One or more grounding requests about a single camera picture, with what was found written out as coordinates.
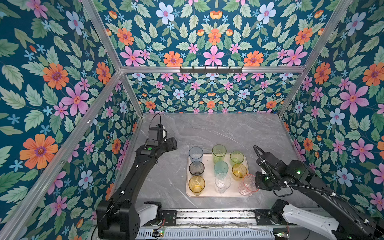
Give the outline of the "pink short glass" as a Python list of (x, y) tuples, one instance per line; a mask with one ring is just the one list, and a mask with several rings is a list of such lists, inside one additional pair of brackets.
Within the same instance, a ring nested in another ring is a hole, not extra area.
[(256, 176), (252, 174), (245, 175), (238, 186), (238, 192), (246, 197), (253, 195), (258, 190), (256, 187)]

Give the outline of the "blue tall glass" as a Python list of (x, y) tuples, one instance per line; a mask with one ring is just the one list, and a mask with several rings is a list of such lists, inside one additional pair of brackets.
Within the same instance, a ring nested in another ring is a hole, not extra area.
[(189, 150), (189, 158), (191, 162), (199, 161), (201, 162), (203, 159), (204, 151), (201, 147), (192, 147)]

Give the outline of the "yellow short glass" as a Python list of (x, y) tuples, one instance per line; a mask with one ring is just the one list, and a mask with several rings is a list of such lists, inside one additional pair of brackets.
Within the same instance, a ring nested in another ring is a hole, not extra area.
[(248, 169), (243, 164), (235, 164), (232, 167), (232, 177), (235, 181), (241, 181), (248, 174)]

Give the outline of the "grey tall glass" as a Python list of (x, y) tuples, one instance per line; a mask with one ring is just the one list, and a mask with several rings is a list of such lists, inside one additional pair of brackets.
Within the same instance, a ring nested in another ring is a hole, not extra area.
[(192, 176), (200, 176), (205, 171), (205, 165), (200, 161), (191, 162), (189, 172)]

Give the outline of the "green short glass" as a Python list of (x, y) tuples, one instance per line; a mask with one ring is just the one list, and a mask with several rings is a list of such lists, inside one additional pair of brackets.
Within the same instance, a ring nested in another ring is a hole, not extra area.
[(233, 151), (230, 154), (231, 165), (241, 164), (245, 159), (244, 154), (241, 151)]

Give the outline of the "clear short glass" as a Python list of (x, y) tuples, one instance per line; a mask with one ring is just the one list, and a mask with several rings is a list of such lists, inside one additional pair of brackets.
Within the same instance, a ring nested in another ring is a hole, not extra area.
[(222, 194), (224, 193), (232, 184), (231, 177), (226, 173), (219, 173), (215, 177), (215, 185), (217, 191)]

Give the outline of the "beige plastic tray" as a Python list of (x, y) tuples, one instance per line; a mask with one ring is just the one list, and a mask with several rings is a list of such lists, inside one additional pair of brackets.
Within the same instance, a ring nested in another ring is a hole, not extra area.
[[(230, 160), (230, 154), (226, 154), (225, 158), (223, 161), (225, 161), (228, 166), (229, 166), (229, 170), (228, 170), (228, 175), (231, 177), (231, 180), (232, 180), (232, 184), (231, 186), (222, 194), (220, 194), (217, 189), (216, 189), (216, 185), (215, 185), (215, 173), (214, 173), (214, 165), (215, 163), (213, 162), (213, 155), (212, 154), (204, 154), (203, 155), (203, 159), (202, 159), (202, 163), (205, 165), (205, 171), (202, 175), (200, 175), (201, 177), (204, 178), (205, 182), (206, 182), (206, 186), (205, 186), (205, 189), (203, 190), (203, 192), (199, 195), (199, 196), (195, 196), (189, 189), (188, 187), (188, 183), (189, 183), (189, 180), (193, 177), (190, 172), (189, 172), (189, 165), (191, 164), (191, 160), (190, 158), (188, 158), (188, 161), (187, 161), (187, 180), (186, 180), (186, 193), (189, 197), (192, 197), (192, 198), (231, 198), (231, 197), (246, 197), (246, 196), (242, 196), (239, 192), (238, 192), (238, 186), (240, 184), (241, 181), (235, 181), (232, 177), (232, 165), (231, 165), (231, 160)], [(244, 161), (242, 162), (243, 165), (245, 165), (248, 169), (248, 174), (249, 174), (249, 167), (248, 167), (248, 163), (247, 163), (247, 158), (245, 157)]]

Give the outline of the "yellow tall glass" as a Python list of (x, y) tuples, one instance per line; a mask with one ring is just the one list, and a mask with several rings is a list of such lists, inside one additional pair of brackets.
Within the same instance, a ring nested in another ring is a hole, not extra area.
[(201, 176), (193, 176), (188, 183), (190, 191), (195, 195), (199, 196), (205, 189), (206, 182)]

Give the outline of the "teal short glass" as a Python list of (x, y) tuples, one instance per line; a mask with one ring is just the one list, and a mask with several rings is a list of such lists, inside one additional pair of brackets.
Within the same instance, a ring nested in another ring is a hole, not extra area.
[(229, 166), (225, 161), (218, 161), (214, 165), (214, 173), (217, 176), (218, 174), (227, 174)]

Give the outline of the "light green tall glass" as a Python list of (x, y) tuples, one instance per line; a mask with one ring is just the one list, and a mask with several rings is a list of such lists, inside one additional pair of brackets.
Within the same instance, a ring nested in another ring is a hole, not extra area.
[(216, 164), (223, 161), (227, 154), (227, 149), (224, 145), (217, 144), (212, 148), (213, 162)]

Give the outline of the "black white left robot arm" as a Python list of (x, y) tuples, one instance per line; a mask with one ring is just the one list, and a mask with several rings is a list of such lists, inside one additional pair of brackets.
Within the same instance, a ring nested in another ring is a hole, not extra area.
[(103, 240), (134, 240), (140, 227), (158, 217), (159, 204), (153, 204), (154, 213), (145, 220), (136, 209), (139, 192), (147, 175), (163, 153), (177, 150), (177, 140), (172, 137), (162, 142), (147, 140), (136, 150), (129, 173), (115, 193), (97, 207), (98, 237)]

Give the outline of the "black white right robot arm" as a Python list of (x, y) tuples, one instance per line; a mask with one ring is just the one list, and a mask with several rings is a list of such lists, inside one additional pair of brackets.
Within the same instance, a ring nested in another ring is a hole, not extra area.
[(350, 202), (336, 194), (316, 173), (301, 161), (288, 165), (271, 157), (259, 158), (262, 171), (255, 173), (256, 188), (279, 191), (298, 190), (330, 214), (329, 218), (304, 211), (283, 200), (280, 196), (270, 209), (271, 220), (280, 224), (295, 224), (318, 233), (330, 240), (378, 240), (384, 235), (384, 221), (359, 212)]

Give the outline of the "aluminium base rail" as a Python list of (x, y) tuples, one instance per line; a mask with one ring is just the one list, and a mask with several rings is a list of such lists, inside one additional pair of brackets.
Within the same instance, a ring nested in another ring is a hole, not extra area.
[[(145, 204), (139, 209), (147, 220), (149, 214), (153, 214), (155, 207), (153, 204)], [(259, 226), (255, 219), (254, 209), (175, 209), (177, 214), (176, 225), (169, 228), (202, 228), (202, 229), (222, 229), (222, 228), (243, 228), (243, 229), (279, 229), (288, 231), (290, 228), (304, 228), (312, 232), (319, 233), (325, 230), (337, 230), (339, 223), (327, 216), (319, 209), (303, 210), (296, 207), (289, 207), (281, 215), (275, 214), (273, 217), (282, 217), (287, 223), (294, 226)]]

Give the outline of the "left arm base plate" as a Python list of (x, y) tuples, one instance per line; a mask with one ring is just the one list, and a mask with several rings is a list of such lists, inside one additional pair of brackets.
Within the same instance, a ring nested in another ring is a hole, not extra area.
[(162, 210), (154, 220), (144, 224), (144, 227), (174, 227), (176, 225), (177, 214), (178, 212), (176, 210)]

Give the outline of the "metal hook rail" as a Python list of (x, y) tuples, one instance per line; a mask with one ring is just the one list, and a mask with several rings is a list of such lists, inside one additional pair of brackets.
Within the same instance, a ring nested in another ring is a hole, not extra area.
[(180, 67), (181, 74), (238, 74), (243, 67)]

